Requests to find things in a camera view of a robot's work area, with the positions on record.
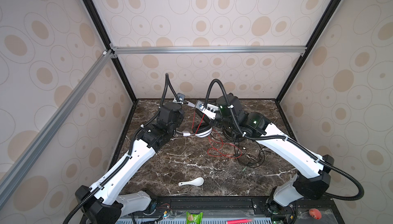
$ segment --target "patterned wallpaper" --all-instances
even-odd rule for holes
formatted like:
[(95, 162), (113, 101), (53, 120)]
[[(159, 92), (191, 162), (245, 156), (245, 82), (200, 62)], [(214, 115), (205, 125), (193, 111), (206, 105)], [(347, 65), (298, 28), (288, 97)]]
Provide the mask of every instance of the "patterned wallpaper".
[(304, 45), (330, 0), (95, 0), (117, 46)]
[[(62, 223), (75, 191), (107, 171), (131, 100), (106, 64), (0, 212), (0, 224)], [(82, 212), (70, 223), (78, 224)]]
[[(80, 0), (0, 0), (0, 178), (102, 52)], [(61, 223), (76, 205), (75, 190), (106, 171), (130, 106), (106, 64), (3, 207), (0, 223)]]
[[(176, 92), (187, 98), (205, 98), (210, 82), (218, 78), (227, 93), (239, 98), (276, 98), (299, 53), (255, 54), (136, 54), (120, 55), (137, 98), (161, 98), (165, 73)], [(211, 98), (222, 96), (217, 84)]]
[[(365, 188), (336, 201), (347, 224), (393, 219), (392, 43), (393, 0), (344, 0), (281, 103), (297, 139)], [(331, 176), (328, 192), (357, 192)]]
[(0, 178), (102, 52), (79, 0), (0, 0)]

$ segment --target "dark brown marble surface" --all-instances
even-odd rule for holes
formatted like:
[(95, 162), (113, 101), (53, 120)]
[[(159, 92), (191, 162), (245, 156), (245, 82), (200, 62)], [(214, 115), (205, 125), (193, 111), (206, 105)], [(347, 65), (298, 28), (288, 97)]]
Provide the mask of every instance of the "dark brown marble surface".
[[(139, 101), (120, 157), (128, 150), (130, 138), (135, 130), (153, 116), (159, 102), (159, 100)], [(273, 101), (241, 100), (241, 102), (246, 111), (262, 113), (287, 133)], [(178, 130), (191, 131), (193, 108), (183, 105), (183, 110), (185, 118)], [(195, 120), (200, 121), (200, 118), (196, 115)], [(135, 173), (121, 194), (134, 193), (147, 188), (158, 196), (263, 196), (269, 195), (274, 186), (281, 185), (296, 173), (292, 165), (267, 148), (264, 149), (265, 162), (258, 168), (245, 168), (236, 159), (209, 156), (207, 154), (209, 148), (211, 145), (207, 137), (176, 135)], [(253, 158), (258, 155), (259, 146), (255, 142), (248, 140), (241, 142), (242, 148), (246, 148), (247, 153)], [(220, 151), (233, 154), (233, 147), (225, 145)], [(196, 177), (204, 178), (202, 186), (178, 186), (179, 182), (193, 180)]]

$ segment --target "aluminum extrusion bar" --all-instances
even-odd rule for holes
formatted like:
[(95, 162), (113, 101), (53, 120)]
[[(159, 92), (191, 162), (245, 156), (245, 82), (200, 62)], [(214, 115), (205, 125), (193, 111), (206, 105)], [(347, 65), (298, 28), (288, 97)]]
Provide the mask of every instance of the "aluminum extrusion bar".
[(60, 129), (68, 115), (72, 112), (86, 93), (86, 90), (112, 57), (113, 53), (111, 50), (106, 50), (106, 54), (101, 55), (63, 104), (57, 109), (56, 113), (51, 117), (44, 128), (41, 129), (40, 133), (38, 133), (30, 146), (26, 149), (26, 152), (11, 167), (9, 173), (7, 173), (0, 185), (0, 209), (2, 209), (12, 196), (15, 189), (22, 182), (23, 178), (37, 161), (38, 157), (52, 140), (56, 132)]
[(306, 46), (114, 47), (115, 54), (304, 53)]

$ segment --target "white ceramic spoon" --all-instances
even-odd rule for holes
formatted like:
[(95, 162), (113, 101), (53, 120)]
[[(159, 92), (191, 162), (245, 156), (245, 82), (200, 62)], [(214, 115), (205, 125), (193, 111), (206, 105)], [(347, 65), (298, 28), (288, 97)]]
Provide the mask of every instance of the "white ceramic spoon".
[(179, 186), (184, 186), (184, 185), (202, 186), (203, 182), (204, 182), (203, 178), (198, 177), (198, 178), (191, 180), (191, 181), (179, 182)]

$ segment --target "green snack package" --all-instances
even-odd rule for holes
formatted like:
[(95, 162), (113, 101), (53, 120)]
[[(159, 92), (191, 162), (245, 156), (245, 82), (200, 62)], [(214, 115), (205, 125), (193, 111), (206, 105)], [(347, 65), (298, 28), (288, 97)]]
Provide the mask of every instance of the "green snack package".
[(200, 224), (202, 222), (203, 212), (200, 212), (199, 214), (190, 214), (187, 212), (186, 214), (187, 214), (186, 224), (190, 224), (190, 223)]

